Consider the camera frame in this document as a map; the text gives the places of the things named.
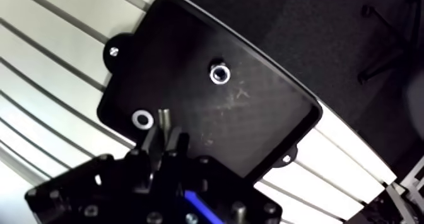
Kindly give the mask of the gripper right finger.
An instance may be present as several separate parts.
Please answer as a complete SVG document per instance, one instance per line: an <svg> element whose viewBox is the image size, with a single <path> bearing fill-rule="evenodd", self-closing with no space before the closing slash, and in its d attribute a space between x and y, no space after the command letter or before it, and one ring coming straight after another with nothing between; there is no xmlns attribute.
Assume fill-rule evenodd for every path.
<svg viewBox="0 0 424 224"><path fill-rule="evenodd" d="M279 223L282 207L217 159L189 158L189 136L167 131L164 223Z"/></svg>

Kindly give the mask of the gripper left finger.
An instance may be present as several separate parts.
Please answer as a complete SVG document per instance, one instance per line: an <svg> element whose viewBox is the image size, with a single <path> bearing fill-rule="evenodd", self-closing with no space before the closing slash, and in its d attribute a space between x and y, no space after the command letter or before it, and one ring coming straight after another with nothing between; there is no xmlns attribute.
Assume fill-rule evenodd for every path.
<svg viewBox="0 0 424 224"><path fill-rule="evenodd" d="M180 128L154 126L123 158L101 154L28 190L38 223L162 223L180 203Z"/></svg>

